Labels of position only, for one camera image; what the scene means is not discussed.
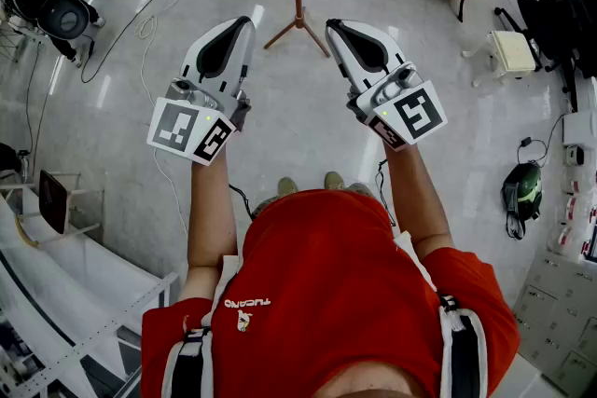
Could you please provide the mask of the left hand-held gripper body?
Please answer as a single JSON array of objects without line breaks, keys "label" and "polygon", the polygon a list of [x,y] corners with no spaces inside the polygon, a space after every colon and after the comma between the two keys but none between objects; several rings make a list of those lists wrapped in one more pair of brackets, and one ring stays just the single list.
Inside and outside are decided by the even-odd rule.
[{"label": "left hand-held gripper body", "polygon": [[238,94],[210,92],[176,78],[156,99],[146,142],[208,166],[237,131],[229,119],[244,98],[242,89]]}]

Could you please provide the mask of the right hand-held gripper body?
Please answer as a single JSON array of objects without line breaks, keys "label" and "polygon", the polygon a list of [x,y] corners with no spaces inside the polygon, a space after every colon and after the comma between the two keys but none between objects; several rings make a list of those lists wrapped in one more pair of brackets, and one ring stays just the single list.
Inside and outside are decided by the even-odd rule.
[{"label": "right hand-held gripper body", "polygon": [[433,83],[422,79],[411,62],[352,93],[347,107],[393,150],[415,145],[447,123]]}]

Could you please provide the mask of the person's right forearm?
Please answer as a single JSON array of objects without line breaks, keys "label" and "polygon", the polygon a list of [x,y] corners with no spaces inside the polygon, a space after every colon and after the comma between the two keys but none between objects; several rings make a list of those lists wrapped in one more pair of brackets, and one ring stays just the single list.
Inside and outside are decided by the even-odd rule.
[{"label": "person's right forearm", "polygon": [[410,233],[420,261],[441,248],[453,248],[449,222],[416,145],[394,151],[387,144],[393,205],[401,231]]}]

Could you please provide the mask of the person's left forearm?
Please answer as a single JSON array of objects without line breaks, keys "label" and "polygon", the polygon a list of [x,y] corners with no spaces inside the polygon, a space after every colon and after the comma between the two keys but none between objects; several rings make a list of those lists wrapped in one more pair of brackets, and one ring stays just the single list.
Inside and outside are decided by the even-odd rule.
[{"label": "person's left forearm", "polygon": [[193,163],[187,242],[190,268],[219,268],[237,254],[237,231],[229,188],[226,147],[209,166]]}]

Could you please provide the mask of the white metal rack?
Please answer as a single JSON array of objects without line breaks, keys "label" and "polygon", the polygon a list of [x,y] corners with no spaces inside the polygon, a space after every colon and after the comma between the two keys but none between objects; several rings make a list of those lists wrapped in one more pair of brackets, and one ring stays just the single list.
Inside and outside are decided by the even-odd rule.
[{"label": "white metal rack", "polygon": [[174,273],[156,277],[85,230],[60,236],[28,185],[0,185],[0,321],[26,351],[0,364],[0,397],[134,398],[141,319],[170,302]]}]

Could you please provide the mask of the person's left hand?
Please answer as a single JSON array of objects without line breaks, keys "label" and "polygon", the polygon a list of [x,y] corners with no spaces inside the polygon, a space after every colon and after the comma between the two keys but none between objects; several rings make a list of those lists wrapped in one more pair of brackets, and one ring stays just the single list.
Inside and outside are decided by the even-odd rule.
[{"label": "person's left hand", "polygon": [[250,110],[251,104],[248,98],[241,99],[237,102],[237,108],[229,119],[237,131],[243,130],[246,115]]}]

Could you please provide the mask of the cream stool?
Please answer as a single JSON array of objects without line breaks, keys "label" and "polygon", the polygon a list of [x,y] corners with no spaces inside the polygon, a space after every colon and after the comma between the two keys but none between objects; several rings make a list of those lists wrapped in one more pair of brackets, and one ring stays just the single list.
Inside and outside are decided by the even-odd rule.
[{"label": "cream stool", "polygon": [[535,71],[536,62],[526,37],[512,31],[490,31],[474,48],[463,50],[463,58],[486,53],[493,67],[491,81],[504,85],[509,79],[522,79]]}]

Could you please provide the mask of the green black helmet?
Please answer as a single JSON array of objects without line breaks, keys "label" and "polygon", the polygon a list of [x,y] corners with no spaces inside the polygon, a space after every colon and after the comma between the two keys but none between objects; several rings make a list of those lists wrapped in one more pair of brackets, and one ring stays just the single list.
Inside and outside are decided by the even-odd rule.
[{"label": "green black helmet", "polygon": [[506,213],[507,235],[522,240],[526,223],[540,216],[542,201],[541,168],[536,162],[518,164],[507,176],[501,189]]}]

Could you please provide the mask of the black round equipment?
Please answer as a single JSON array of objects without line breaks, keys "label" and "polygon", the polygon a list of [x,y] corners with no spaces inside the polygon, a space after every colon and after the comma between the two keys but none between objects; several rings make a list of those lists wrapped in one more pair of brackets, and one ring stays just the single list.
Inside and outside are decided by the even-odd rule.
[{"label": "black round equipment", "polygon": [[92,24],[101,28],[105,19],[83,0],[5,0],[11,14],[31,23],[46,34],[54,47],[75,65],[81,64],[79,51],[70,42]]}]

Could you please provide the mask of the dark brown board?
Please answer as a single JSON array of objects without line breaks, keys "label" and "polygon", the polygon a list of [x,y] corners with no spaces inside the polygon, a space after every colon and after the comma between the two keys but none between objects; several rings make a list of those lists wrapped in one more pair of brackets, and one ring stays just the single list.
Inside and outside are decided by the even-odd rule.
[{"label": "dark brown board", "polygon": [[68,193],[54,176],[42,170],[39,175],[38,208],[44,220],[63,234],[67,216]]}]

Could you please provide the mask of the black office chair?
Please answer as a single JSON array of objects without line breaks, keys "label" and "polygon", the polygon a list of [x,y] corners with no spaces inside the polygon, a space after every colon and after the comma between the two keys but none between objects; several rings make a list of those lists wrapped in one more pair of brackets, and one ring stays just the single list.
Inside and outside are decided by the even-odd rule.
[{"label": "black office chair", "polygon": [[597,0],[517,0],[517,3],[522,26],[501,7],[493,13],[505,17],[515,32],[524,35],[537,72],[562,70],[562,91],[569,97],[571,110],[577,112],[576,76],[597,77]]}]

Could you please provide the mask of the white box device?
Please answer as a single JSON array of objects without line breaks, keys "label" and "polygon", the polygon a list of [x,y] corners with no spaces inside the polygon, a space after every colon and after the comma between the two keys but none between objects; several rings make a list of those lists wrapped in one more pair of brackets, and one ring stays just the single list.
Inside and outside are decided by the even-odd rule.
[{"label": "white box device", "polygon": [[567,114],[562,123],[565,162],[597,169],[597,110]]}]

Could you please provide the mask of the person's red shirt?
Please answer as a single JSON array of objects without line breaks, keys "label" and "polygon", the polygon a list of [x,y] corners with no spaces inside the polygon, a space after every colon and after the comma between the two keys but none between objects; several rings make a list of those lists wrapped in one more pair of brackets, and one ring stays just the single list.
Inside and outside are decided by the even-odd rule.
[{"label": "person's red shirt", "polygon": [[217,398],[311,398],[363,361],[401,368],[438,398],[443,294],[479,316],[494,390],[520,336],[490,265],[453,248],[416,265],[396,247],[373,198],[290,195],[249,227],[242,267],[217,301],[192,298],[145,313],[141,396],[160,398],[174,345],[210,316]]}]

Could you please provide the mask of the pile of red white packets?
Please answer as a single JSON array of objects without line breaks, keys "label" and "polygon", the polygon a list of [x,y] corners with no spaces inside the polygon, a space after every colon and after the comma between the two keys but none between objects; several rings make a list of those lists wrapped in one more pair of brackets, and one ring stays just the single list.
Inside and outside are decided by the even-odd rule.
[{"label": "pile of red white packets", "polygon": [[589,249],[593,228],[597,225],[597,186],[568,196],[561,212],[556,252],[579,262]]}]

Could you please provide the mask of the grey drawer cabinet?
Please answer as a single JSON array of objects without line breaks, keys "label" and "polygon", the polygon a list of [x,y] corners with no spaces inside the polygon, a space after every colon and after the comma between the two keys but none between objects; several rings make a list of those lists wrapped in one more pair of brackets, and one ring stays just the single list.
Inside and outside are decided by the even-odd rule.
[{"label": "grey drawer cabinet", "polygon": [[514,315],[519,354],[563,393],[597,383],[597,264],[537,253]]}]

